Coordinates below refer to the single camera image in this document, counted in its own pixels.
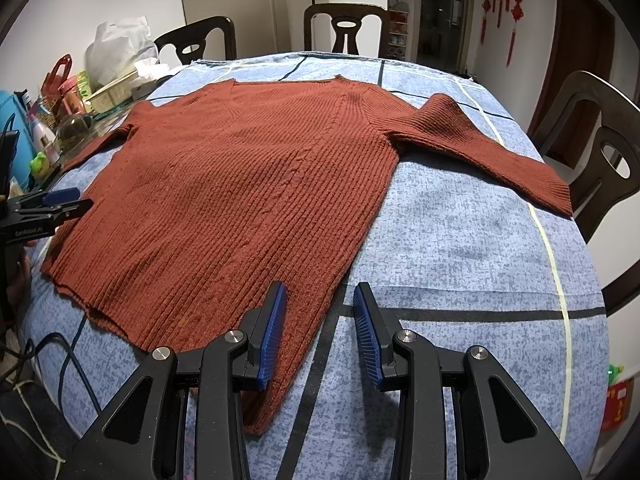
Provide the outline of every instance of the woven basket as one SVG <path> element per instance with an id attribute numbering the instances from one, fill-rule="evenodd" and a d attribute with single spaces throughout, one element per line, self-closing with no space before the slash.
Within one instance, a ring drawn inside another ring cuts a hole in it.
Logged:
<path id="1" fill-rule="evenodd" d="M 131 82 L 138 76 L 138 72 L 131 72 L 121 78 L 111 81 L 97 92 L 91 94 L 86 100 L 98 114 L 108 112 L 127 99 L 131 98 Z"/>

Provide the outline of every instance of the metal screw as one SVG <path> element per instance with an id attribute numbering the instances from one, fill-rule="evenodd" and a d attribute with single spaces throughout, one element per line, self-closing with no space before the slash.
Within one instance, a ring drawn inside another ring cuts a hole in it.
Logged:
<path id="1" fill-rule="evenodd" d="M 403 343 L 411 343 L 415 341 L 415 332 L 413 330 L 398 330 L 396 337 Z"/>
<path id="2" fill-rule="evenodd" d="M 229 330 L 225 334 L 225 341 L 229 343 L 239 343 L 244 339 L 244 334 L 239 330 Z"/>
<path id="3" fill-rule="evenodd" d="M 489 357 L 489 352 L 483 346 L 472 346 L 470 354 L 473 359 L 478 359 L 479 361 Z"/>
<path id="4" fill-rule="evenodd" d="M 161 346 L 160 348 L 156 348 L 152 353 L 152 356 L 156 361 L 164 361 L 171 355 L 171 350 L 169 350 L 166 346 Z"/>

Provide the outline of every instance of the doorway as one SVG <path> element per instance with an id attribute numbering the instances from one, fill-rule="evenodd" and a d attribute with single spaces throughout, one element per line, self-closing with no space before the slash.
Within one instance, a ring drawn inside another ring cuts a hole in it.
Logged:
<path id="1" fill-rule="evenodd" d="M 422 0 L 416 62 L 460 73 L 469 0 Z"/>
<path id="2" fill-rule="evenodd" d="M 558 0 L 556 28 L 542 91 L 529 125 L 531 136 L 542 122 L 565 78 L 586 70 L 609 80 L 615 20 L 598 0 Z M 598 120 L 596 103 L 581 101 L 547 155 L 575 169 Z"/>

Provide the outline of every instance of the white plastic bag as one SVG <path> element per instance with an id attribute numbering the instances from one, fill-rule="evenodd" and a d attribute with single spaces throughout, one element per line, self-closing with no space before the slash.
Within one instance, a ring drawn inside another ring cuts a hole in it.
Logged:
<path id="1" fill-rule="evenodd" d="M 135 70 L 133 64 L 158 57 L 146 17 L 104 22 L 95 31 L 95 41 L 86 50 L 86 72 L 92 90 Z"/>

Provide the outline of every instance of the door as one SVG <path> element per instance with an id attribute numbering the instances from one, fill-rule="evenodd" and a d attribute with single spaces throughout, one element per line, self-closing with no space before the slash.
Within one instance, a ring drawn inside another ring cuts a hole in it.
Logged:
<path id="1" fill-rule="evenodd" d="M 187 23 L 228 16 L 236 26 L 238 58 L 290 50 L 287 0 L 182 0 Z M 225 59 L 222 32 L 209 33 L 204 57 Z"/>
<path id="2" fill-rule="evenodd" d="M 467 3 L 468 0 L 422 0 L 417 63 L 458 72 Z"/>
<path id="3" fill-rule="evenodd" d="M 545 81 L 534 112 L 529 135 L 536 131 L 565 78 L 586 70 L 609 79 L 613 62 L 615 20 L 598 0 L 558 0 L 556 28 Z M 547 153 L 575 168 L 598 119 L 598 105 L 581 101 Z"/>

